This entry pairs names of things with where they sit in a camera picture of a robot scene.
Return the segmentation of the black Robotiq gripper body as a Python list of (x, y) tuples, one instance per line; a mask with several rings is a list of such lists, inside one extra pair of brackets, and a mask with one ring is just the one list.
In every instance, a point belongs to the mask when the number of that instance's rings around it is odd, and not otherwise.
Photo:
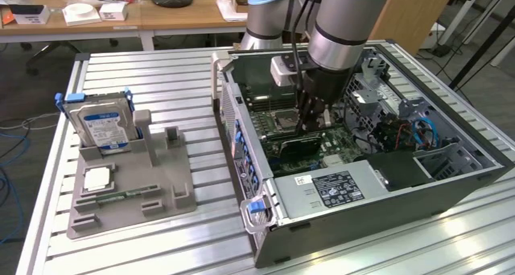
[(351, 69), (330, 71), (324, 68), (310, 69), (303, 74), (302, 89), (310, 96), (334, 103), (348, 84)]

